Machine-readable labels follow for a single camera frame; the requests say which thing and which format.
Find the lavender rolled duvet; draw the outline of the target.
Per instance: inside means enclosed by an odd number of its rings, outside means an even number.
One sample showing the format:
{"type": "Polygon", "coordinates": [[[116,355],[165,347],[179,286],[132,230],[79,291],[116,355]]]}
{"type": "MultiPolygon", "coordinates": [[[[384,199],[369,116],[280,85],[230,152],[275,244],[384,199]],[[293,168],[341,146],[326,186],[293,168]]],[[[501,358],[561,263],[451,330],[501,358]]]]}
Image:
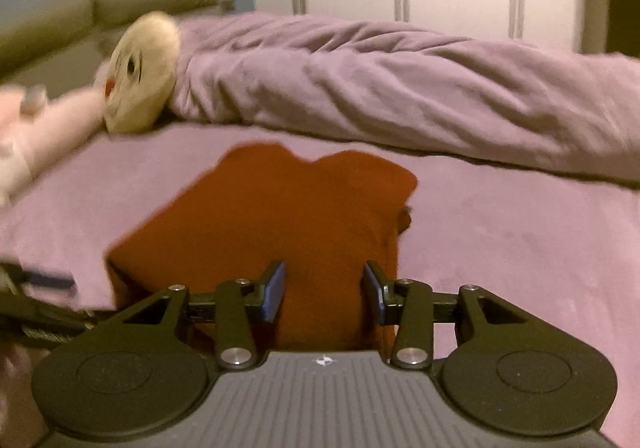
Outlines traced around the lavender rolled duvet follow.
{"type": "Polygon", "coordinates": [[[179,29],[169,108],[187,121],[639,179],[634,58],[263,12],[179,29]]]}

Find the cream round face plush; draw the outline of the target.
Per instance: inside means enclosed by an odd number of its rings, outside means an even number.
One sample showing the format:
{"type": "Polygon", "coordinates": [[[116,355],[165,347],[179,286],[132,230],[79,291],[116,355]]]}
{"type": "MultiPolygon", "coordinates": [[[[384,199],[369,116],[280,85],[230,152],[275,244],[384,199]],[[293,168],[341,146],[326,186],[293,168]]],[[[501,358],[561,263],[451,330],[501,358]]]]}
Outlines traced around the cream round face plush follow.
{"type": "Polygon", "coordinates": [[[177,81],[180,31],[164,12],[149,12],[122,34],[106,70],[103,119],[111,134],[150,130],[177,81]]]}

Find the lavender bed sheet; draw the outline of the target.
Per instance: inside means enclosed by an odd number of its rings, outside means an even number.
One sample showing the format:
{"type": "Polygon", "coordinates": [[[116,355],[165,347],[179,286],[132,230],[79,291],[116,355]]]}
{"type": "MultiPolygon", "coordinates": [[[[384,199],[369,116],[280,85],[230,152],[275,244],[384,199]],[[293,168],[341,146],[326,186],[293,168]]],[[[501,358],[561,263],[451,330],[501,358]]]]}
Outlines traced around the lavender bed sheet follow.
{"type": "MultiPolygon", "coordinates": [[[[110,307],[107,247],[244,142],[280,142],[311,160],[341,150],[256,126],[174,123],[134,138],[99,134],[2,210],[1,252],[74,276],[80,306],[110,307]]],[[[452,156],[385,157],[419,181],[399,247],[401,275],[442,292],[484,286],[600,350],[618,376],[604,432],[637,446],[638,191],[452,156]]]]}

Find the rust orange knit sweater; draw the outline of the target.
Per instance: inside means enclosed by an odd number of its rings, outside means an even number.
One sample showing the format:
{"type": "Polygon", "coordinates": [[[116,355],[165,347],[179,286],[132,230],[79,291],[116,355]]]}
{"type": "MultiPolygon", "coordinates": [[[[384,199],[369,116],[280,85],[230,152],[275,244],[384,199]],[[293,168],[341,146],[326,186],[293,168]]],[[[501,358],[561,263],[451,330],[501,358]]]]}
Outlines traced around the rust orange knit sweater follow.
{"type": "Polygon", "coordinates": [[[180,283],[201,294],[280,260],[285,291],[276,320],[254,330],[261,350],[388,353],[394,332],[371,316],[361,278],[367,262],[396,277],[417,184],[413,172],[365,152],[309,161],[249,144],[112,246],[105,266],[126,286],[180,283]]]}

